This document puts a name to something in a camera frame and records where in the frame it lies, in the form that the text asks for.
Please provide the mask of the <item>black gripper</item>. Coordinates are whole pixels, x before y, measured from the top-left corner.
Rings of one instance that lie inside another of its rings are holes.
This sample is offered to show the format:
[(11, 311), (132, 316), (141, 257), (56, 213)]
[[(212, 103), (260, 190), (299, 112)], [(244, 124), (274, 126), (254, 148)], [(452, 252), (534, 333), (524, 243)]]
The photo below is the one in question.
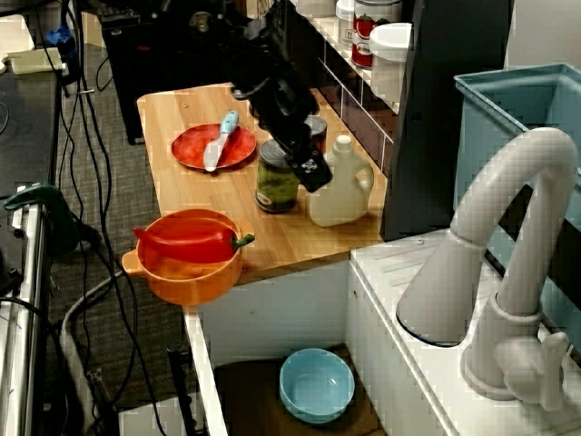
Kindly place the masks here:
[(282, 72), (251, 82), (233, 82), (232, 96), (249, 102), (259, 127), (282, 146), (285, 160), (300, 184), (314, 193), (332, 180), (323, 155), (311, 144), (305, 121), (319, 107), (297, 72)]

